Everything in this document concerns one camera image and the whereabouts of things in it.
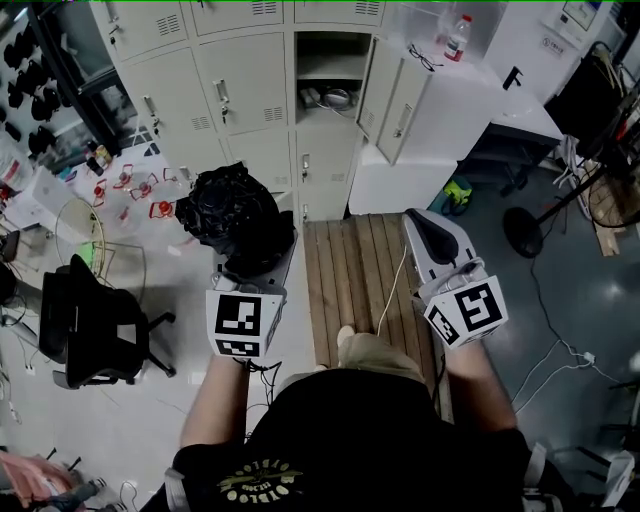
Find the open locker door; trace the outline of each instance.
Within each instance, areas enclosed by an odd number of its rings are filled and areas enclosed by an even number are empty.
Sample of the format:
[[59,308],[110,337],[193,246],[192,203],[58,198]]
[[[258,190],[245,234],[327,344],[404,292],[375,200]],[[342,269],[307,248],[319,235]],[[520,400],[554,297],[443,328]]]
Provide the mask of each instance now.
[[402,51],[378,37],[371,40],[356,124],[392,165],[428,80],[428,72]]

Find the gray concrete floor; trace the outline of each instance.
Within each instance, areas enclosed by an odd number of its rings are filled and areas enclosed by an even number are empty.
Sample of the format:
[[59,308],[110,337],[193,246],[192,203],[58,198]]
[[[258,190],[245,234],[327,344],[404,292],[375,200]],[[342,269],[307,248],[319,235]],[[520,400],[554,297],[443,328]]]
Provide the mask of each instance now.
[[[502,216],[512,206],[527,208],[536,216],[543,213],[559,194],[551,184],[553,178],[552,173],[539,169],[524,190],[507,198],[500,197],[497,189],[477,189],[469,209],[454,219],[467,230],[489,273],[500,280],[510,319],[485,345],[511,397],[556,337],[538,303],[529,274],[531,260],[511,249],[502,231]],[[544,232],[549,225],[544,225]],[[578,352],[595,354],[603,372],[621,381],[639,378],[629,370],[630,357],[640,350],[638,233],[631,227],[619,234],[621,254],[605,258],[593,227],[575,202],[568,207],[566,234],[564,225],[565,213],[561,212],[535,264],[551,323]],[[522,405],[553,370],[576,364],[576,358],[558,345],[534,372],[514,406]],[[606,471],[575,447],[585,446],[603,456],[620,447],[620,435],[604,435],[600,427],[626,423],[633,397],[624,390],[609,390],[612,384],[593,369],[563,370],[518,414],[527,441],[539,441],[547,448],[549,458],[576,491],[593,492],[601,485],[585,478],[586,469]]]

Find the person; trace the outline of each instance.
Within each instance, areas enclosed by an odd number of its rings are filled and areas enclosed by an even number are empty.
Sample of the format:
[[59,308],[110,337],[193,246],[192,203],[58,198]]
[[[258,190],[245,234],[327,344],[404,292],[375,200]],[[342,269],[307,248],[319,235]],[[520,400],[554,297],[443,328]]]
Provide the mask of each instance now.
[[446,351],[455,425],[408,356],[348,326],[338,347],[339,368],[285,382],[246,442],[249,372],[213,356],[142,512],[522,510],[531,453],[482,342]]

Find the green object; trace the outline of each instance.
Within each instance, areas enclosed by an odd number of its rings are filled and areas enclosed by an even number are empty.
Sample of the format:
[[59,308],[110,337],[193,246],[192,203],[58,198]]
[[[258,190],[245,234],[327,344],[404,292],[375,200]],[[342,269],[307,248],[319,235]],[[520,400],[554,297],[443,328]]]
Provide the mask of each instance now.
[[87,264],[87,267],[93,268],[93,258],[95,258],[96,255],[93,242],[82,244],[76,251],[76,254],[82,258],[82,261]]
[[471,185],[460,177],[457,180],[449,180],[449,183],[442,189],[445,200],[440,207],[440,213],[442,215],[453,215],[454,217],[462,215],[469,208],[472,191]]
[[442,190],[454,207],[465,205],[471,200],[471,189],[460,188],[460,185],[453,180],[450,180]]

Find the wooden board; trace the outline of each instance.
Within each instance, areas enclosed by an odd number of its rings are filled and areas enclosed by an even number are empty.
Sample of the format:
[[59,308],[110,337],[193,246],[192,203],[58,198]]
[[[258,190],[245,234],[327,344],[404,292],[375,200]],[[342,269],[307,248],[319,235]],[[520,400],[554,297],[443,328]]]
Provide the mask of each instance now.
[[344,252],[344,241],[342,239],[342,222],[329,222],[329,241],[331,242],[333,271],[338,291],[340,325],[355,326],[353,304],[351,303],[351,285],[349,283],[349,271],[347,270],[347,256]]
[[402,328],[398,295],[396,293],[391,295],[395,271],[391,264],[389,243],[387,242],[387,234],[384,229],[382,215],[370,215],[369,222],[371,224],[373,244],[376,248],[378,272],[380,273],[380,282],[382,284],[382,295],[384,297],[384,303],[389,304],[386,314],[386,320],[389,325],[389,341],[391,342],[392,347],[406,353],[407,347],[404,342],[404,329]]
[[309,305],[311,307],[311,327],[316,354],[316,364],[329,366],[329,343],[327,342],[327,324],[324,317],[322,300],[322,281],[320,278],[320,260],[316,242],[316,226],[307,223],[304,232],[304,254],[307,264],[307,282],[309,286]]
[[349,284],[351,287],[351,302],[357,332],[373,332],[371,316],[369,315],[369,299],[364,288],[364,275],[360,261],[360,245],[353,219],[342,223],[342,239],[347,257]]
[[378,270],[378,258],[376,256],[375,244],[369,217],[366,215],[356,217],[356,228],[358,232],[358,242],[360,243],[360,257],[362,259],[362,270],[364,282],[369,297],[369,312],[375,333],[380,324],[380,336],[385,340],[390,340],[389,326],[384,318],[380,323],[382,312],[384,311],[385,300],[382,293],[382,281]]
[[[336,335],[342,325],[373,333],[378,327],[404,255],[401,216],[307,223],[304,234],[316,361],[335,367]],[[418,363],[433,394],[443,352],[441,346],[434,348],[422,316],[424,305],[413,299],[417,284],[418,276],[407,256],[380,335]],[[437,395],[436,410],[453,421],[446,372]]]
[[[400,237],[400,215],[385,215],[383,218],[385,234],[389,245],[389,254],[391,263],[393,264],[393,273],[398,271],[400,262],[406,253],[404,252],[404,244]],[[400,306],[400,318],[402,320],[402,330],[404,331],[405,350],[407,355],[413,359],[418,366],[422,367],[420,358],[420,341],[418,339],[418,326],[413,313],[413,305],[411,304],[411,289],[409,288],[409,278],[407,277],[407,268],[402,265],[398,274],[398,282],[396,285],[396,297]]]
[[326,222],[316,222],[316,242],[320,260],[320,280],[322,283],[322,300],[324,316],[327,323],[327,342],[329,344],[329,362],[332,368],[338,367],[338,331],[340,330],[340,309],[338,308],[338,292],[336,290],[329,226]]

